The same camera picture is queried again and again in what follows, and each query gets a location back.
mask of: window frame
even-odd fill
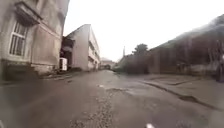
[[[19,32],[16,32],[16,29],[20,29],[20,28],[16,28],[17,24],[19,24],[20,26],[24,27],[24,34],[20,34]],[[25,47],[26,47],[26,39],[27,39],[27,33],[28,33],[29,28],[27,26],[22,25],[18,20],[15,21],[12,32],[11,32],[11,36],[10,36],[10,45],[9,45],[9,54],[13,55],[13,56],[18,56],[18,57],[23,57],[25,55]],[[22,47],[21,47],[21,52],[18,53],[16,51],[17,47],[18,47],[18,39],[22,40]]]

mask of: wall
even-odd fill
[[[100,63],[100,61],[99,61],[99,59],[98,59],[98,57],[96,56],[96,54],[95,54],[95,50],[92,50],[90,47],[89,47],[89,56],[97,63],[97,64],[99,64]]]
[[[160,73],[160,55],[159,51],[149,51],[148,72]]]
[[[110,65],[110,67],[114,67],[115,62],[111,60],[101,60],[101,66]]]
[[[60,57],[67,59],[67,68],[72,68],[72,52],[73,52],[73,46],[74,41],[70,40],[66,37],[63,37],[61,51],[60,51]]]
[[[96,40],[96,37],[94,35],[94,32],[92,30],[92,27],[90,26],[90,32],[89,32],[89,40],[92,43],[95,52],[98,54],[98,56],[100,56],[100,50],[99,50],[99,46]],[[100,58],[98,58],[97,56],[94,57],[94,60],[97,62],[97,64],[100,63]]]
[[[88,61],[88,69],[93,69],[93,68],[94,68],[94,64]]]
[[[75,40],[72,54],[72,67],[88,70],[88,35],[89,25],[83,25],[67,37]]]
[[[11,32],[16,21],[14,12],[16,2],[21,0],[0,0],[0,58],[15,62],[32,63],[40,73],[58,67],[64,20],[69,0],[25,1],[43,20],[40,24],[30,26],[26,38],[24,56],[9,54]]]

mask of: pothole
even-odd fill
[[[179,96],[181,100],[190,101],[190,102],[198,102],[198,100],[193,96]]]
[[[71,82],[72,82],[72,80],[67,81],[67,83],[71,83]]]
[[[128,89],[122,89],[122,88],[110,88],[107,89],[108,92],[124,92],[124,91],[128,91]]]

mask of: sky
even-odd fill
[[[100,56],[118,61],[136,45],[156,47],[224,14],[223,0],[70,0],[64,35],[91,24]]]

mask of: road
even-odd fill
[[[0,87],[5,128],[223,128],[220,113],[110,71]]]

